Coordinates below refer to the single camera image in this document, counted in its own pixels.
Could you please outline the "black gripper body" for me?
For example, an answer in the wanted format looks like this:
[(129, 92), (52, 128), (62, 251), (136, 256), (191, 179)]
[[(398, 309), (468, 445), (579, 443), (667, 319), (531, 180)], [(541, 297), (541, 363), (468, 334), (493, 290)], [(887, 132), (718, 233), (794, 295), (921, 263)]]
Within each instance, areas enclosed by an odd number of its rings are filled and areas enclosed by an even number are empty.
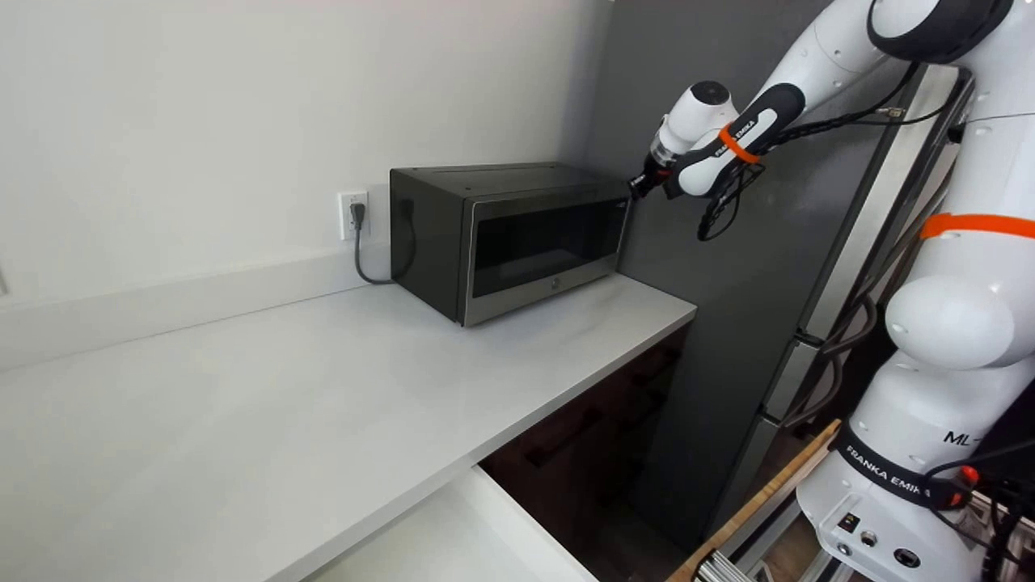
[(677, 192), (677, 152), (669, 152), (660, 140), (649, 141), (644, 158), (648, 188)]

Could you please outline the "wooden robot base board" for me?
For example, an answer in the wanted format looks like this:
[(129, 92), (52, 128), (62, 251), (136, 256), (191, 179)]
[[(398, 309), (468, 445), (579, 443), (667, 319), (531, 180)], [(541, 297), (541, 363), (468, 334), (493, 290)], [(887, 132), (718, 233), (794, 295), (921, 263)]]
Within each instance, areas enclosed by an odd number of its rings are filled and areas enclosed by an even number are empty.
[(700, 566), (731, 542), (755, 518), (777, 507), (777, 499), (788, 496), (829, 453), (842, 432), (842, 419), (832, 419), (803, 453), (794, 453), (762, 488), (758, 488), (694, 553), (689, 553), (667, 582), (694, 582)]

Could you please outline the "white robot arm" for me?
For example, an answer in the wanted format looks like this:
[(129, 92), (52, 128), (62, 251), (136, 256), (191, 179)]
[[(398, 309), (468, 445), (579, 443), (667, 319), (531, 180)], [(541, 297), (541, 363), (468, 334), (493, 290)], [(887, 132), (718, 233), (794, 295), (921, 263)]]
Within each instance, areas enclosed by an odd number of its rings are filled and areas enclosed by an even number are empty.
[(871, 582), (987, 582), (1007, 542), (962, 530), (973, 450), (1035, 377), (1035, 0), (832, 0), (747, 107), (713, 81), (682, 92), (632, 192), (733, 193), (799, 117), (887, 59), (958, 65), (973, 101), (887, 304), (893, 356), (794, 500)]

